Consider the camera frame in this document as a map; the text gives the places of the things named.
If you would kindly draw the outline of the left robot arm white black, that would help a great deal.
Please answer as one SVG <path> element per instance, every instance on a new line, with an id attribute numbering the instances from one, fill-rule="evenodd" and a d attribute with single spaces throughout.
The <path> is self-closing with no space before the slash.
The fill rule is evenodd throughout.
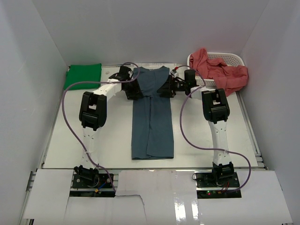
<path id="1" fill-rule="evenodd" d="M 108 101 L 117 93 L 124 91 L 127 99 L 137 100 L 143 97 L 138 80 L 133 70 L 122 65 L 119 71 L 111 75 L 107 84 L 101 85 L 92 92 L 84 92 L 79 112 L 83 128 L 82 163 L 74 168 L 80 179 L 90 188 L 100 184 L 98 172 L 98 154 L 95 150 L 95 139 L 105 125 L 108 115 Z"/>

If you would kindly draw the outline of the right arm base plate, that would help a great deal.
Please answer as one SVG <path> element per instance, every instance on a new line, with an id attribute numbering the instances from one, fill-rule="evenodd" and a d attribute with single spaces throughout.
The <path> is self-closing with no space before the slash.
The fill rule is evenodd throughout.
<path id="1" fill-rule="evenodd" d="M 198 199 L 230 199 L 241 198 L 240 182 L 237 173 L 225 180 L 216 182 L 211 172 L 195 172 L 192 175 L 195 181 Z"/>

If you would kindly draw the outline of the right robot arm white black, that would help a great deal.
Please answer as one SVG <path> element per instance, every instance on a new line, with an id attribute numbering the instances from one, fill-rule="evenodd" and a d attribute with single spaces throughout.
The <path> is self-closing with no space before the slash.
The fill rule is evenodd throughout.
<path id="1" fill-rule="evenodd" d="M 208 89 L 205 85 L 197 85 L 195 78 L 196 71 L 187 69 L 184 71 L 184 79 L 178 76 L 179 67 L 175 67 L 167 81 L 157 93 L 161 97 L 174 97 L 176 92 L 185 92 L 186 99 L 180 109 L 180 129 L 183 134 L 182 115 L 184 106 L 189 98 L 196 98 L 202 101 L 202 111 L 207 120 L 213 141 L 213 161 L 211 182 L 222 187 L 228 185 L 229 179 L 234 175 L 233 163 L 228 151 L 227 142 L 227 121 L 230 115 L 230 108 L 224 89 Z"/>

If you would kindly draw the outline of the blue t shirt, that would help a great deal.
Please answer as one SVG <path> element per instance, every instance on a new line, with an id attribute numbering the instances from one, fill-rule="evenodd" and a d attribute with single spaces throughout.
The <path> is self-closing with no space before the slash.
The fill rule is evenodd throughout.
<path id="1" fill-rule="evenodd" d="M 133 101 L 131 157 L 133 160 L 174 158 L 171 102 L 158 89 L 167 81 L 170 69 L 134 69 L 143 98 Z"/>

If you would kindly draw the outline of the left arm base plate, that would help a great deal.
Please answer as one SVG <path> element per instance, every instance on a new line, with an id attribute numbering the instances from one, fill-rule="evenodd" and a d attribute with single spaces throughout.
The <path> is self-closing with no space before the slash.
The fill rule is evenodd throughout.
<path id="1" fill-rule="evenodd" d="M 70 197 L 114 198 L 115 191 L 106 173 L 100 173 L 93 181 L 74 174 L 69 195 Z"/>

